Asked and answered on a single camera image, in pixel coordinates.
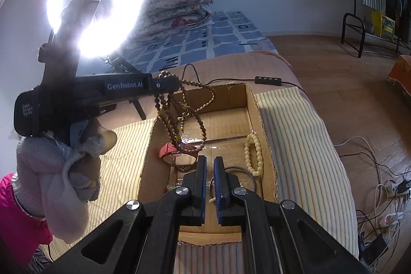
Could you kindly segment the left hand white glove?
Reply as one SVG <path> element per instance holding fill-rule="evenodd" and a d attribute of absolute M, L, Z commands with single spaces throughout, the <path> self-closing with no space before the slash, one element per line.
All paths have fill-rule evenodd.
<path fill-rule="evenodd" d="M 12 178 L 20 208 L 44 220 L 52 235 L 66 243 L 86 230 L 88 203 L 100 192 L 100 158 L 115 146 L 117 135 L 89 120 L 74 123 L 70 139 L 73 145 L 66 145 L 50 131 L 21 139 Z"/>

